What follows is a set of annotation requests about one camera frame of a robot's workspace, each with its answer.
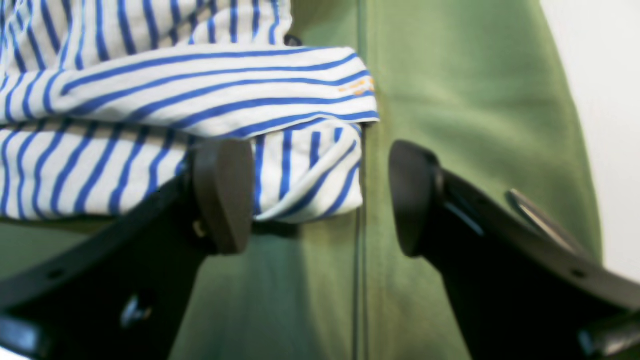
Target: green curtain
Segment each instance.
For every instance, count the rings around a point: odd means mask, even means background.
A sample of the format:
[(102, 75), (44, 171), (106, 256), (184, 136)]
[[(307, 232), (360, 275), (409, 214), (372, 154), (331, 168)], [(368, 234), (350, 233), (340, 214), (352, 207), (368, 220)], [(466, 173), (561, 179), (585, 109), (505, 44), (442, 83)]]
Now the green curtain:
[[(397, 245), (387, 183), (396, 139), (434, 150), (505, 206), (505, 192), (520, 190), (602, 257), (580, 122), (538, 1), (294, 0), (291, 32), (357, 49), (376, 80), (365, 207), (259, 225), (246, 254), (208, 260), (172, 359), (468, 358), (440, 276)], [(104, 224), (3, 222), (0, 276)]]

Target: blue and white striped fabric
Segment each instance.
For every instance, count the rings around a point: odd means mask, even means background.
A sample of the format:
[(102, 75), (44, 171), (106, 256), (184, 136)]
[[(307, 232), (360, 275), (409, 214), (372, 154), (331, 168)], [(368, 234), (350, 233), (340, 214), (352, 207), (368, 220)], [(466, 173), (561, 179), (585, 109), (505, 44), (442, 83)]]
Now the blue and white striped fabric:
[(124, 214), (212, 136), (254, 144), (258, 221), (361, 205), (372, 79), (285, 47), (289, 0), (0, 1), (0, 216)]

